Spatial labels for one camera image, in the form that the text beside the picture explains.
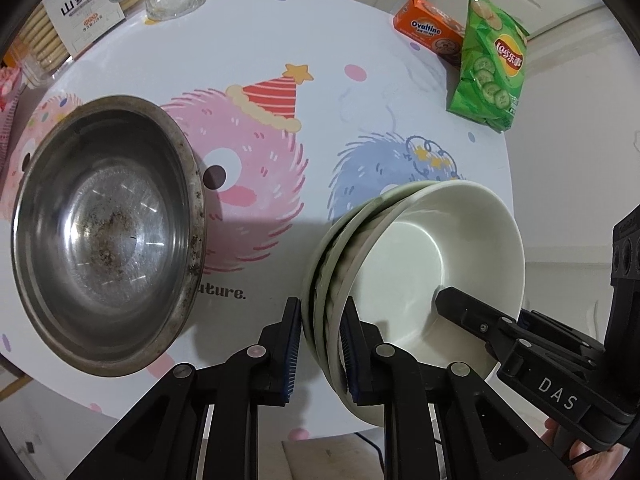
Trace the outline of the person's right hand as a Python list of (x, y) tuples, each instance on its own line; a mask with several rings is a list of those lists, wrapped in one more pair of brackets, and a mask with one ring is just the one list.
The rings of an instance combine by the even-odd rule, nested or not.
[[(553, 444), (555, 434), (559, 429), (559, 424), (551, 418), (547, 418), (544, 422), (544, 428), (546, 431), (541, 435), (541, 440), (546, 445), (551, 446)], [(570, 448), (570, 460), (574, 460), (575, 457), (591, 451), (588, 445), (585, 445), (582, 441), (574, 441)], [(623, 463), (629, 453), (629, 448), (625, 448), (623, 445), (616, 444), (608, 451), (594, 454), (593, 456), (586, 457), (580, 462), (573, 465), (573, 471), (576, 479), (579, 480), (608, 480), (612, 478), (612, 475)]]

